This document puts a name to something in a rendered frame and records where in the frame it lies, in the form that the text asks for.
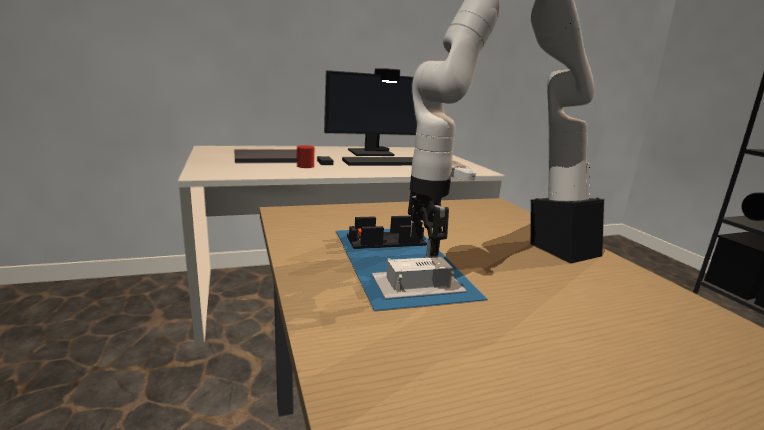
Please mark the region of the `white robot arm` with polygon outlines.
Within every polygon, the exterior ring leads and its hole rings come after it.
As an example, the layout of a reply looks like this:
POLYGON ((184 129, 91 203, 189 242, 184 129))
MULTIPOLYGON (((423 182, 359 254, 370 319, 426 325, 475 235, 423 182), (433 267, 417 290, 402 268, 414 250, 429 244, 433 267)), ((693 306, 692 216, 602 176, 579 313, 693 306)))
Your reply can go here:
MULTIPOLYGON (((498 14, 499 0, 464 0, 443 39, 450 52, 447 59, 427 61, 417 68, 412 81, 417 122, 413 177, 475 181, 474 169, 453 161, 455 123, 445 115, 443 103, 458 102, 470 89, 479 53, 498 14)), ((594 80, 574 0, 535 0, 531 23, 540 47, 571 71, 552 72, 547 82, 548 199, 587 200, 590 181, 587 123, 563 112, 563 107, 588 104, 594 96, 594 80)))

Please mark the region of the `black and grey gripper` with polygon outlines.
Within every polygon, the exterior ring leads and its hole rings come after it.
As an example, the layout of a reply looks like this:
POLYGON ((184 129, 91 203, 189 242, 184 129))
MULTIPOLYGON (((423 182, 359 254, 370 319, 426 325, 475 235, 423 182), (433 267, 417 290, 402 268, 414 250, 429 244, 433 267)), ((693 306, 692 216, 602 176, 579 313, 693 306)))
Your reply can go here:
POLYGON ((426 253, 428 258, 438 257, 440 240, 447 239, 449 208, 441 207, 441 198, 449 194, 450 181, 451 179, 423 180, 411 175, 408 206, 408 215, 411 215, 412 221, 410 237, 420 239, 424 223, 429 237, 426 253))

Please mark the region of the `beige rectangular cover with slots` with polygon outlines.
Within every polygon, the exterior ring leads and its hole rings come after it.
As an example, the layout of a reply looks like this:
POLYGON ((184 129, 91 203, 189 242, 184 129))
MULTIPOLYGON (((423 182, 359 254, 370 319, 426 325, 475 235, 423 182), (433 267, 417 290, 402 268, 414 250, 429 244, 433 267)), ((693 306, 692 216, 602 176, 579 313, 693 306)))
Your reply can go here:
POLYGON ((447 285, 452 269, 443 257, 395 259, 388 260, 386 278, 394 290, 399 275, 400 290, 441 287, 447 285))

